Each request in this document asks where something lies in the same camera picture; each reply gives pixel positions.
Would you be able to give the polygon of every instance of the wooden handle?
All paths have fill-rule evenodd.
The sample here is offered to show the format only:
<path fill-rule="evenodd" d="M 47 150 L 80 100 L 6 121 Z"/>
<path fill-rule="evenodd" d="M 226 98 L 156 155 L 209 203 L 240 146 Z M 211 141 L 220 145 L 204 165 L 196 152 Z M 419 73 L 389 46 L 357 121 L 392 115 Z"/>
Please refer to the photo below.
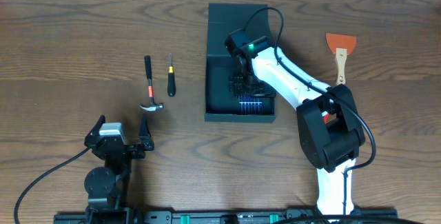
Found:
<path fill-rule="evenodd" d="M 346 77 L 345 77 L 346 58 L 347 58 L 347 50 L 344 48 L 337 48 L 336 63 L 337 63 L 338 73 L 337 73 L 336 85 L 339 85 L 341 83 L 342 84 L 346 83 Z"/>

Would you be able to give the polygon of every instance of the wooden table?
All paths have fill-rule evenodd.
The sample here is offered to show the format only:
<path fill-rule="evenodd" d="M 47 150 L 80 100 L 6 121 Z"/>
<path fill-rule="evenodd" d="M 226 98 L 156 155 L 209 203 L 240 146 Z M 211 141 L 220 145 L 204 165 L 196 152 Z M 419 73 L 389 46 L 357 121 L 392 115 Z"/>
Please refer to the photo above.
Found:
<path fill-rule="evenodd" d="M 378 146 L 354 172 L 353 201 L 399 216 L 441 221 L 441 0 L 0 0 L 0 223 L 20 193 L 79 153 L 101 114 L 138 142 L 147 103 L 143 56 L 152 56 L 156 144 L 133 165 L 129 199 L 140 208 L 263 209 L 314 205 L 316 171 L 282 98 L 273 124 L 206 123 L 208 3 L 266 3 L 285 15 L 281 47 L 306 72 L 334 84 L 325 33 L 353 34 L 347 86 Z M 279 20 L 270 14 L 273 33 Z M 168 54 L 177 94 L 167 96 Z M 359 162 L 370 155 L 366 142 Z M 31 189 L 22 223 L 51 223 L 87 205 L 92 153 Z"/>

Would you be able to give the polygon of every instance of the hammer handle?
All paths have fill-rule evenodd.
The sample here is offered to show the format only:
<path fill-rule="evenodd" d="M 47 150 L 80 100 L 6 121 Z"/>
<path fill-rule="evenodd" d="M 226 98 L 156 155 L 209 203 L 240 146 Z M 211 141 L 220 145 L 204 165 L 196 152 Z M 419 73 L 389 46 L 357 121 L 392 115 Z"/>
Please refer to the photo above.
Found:
<path fill-rule="evenodd" d="M 152 81 L 152 62 L 150 60 L 150 55 L 144 57 L 145 64 L 145 74 L 147 75 L 147 81 Z"/>

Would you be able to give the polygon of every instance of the black box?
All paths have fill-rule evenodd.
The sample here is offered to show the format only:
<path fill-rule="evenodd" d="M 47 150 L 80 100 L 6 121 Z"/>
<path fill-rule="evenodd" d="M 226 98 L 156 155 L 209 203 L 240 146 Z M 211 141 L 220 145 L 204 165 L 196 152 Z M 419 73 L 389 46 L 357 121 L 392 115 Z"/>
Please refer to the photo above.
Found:
<path fill-rule="evenodd" d="M 272 123 L 274 98 L 261 98 L 262 114 L 242 114 L 238 97 L 230 89 L 236 64 L 225 48 L 228 34 L 243 28 L 262 4 L 210 3 L 208 6 L 207 67 L 205 72 L 205 121 Z M 251 39 L 271 36 L 268 11 L 257 14 L 247 27 Z"/>

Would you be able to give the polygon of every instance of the screwdriver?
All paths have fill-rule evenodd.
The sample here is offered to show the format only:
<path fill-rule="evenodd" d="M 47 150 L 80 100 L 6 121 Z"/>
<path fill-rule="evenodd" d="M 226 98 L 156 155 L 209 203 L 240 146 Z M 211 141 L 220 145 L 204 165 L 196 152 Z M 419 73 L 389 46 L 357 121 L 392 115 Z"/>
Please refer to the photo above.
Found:
<path fill-rule="evenodd" d="M 174 83 L 174 71 L 173 71 L 173 57 L 170 53 L 170 69 L 168 71 L 168 86 L 167 86 L 168 96 L 173 97 L 176 94 L 176 84 Z"/>

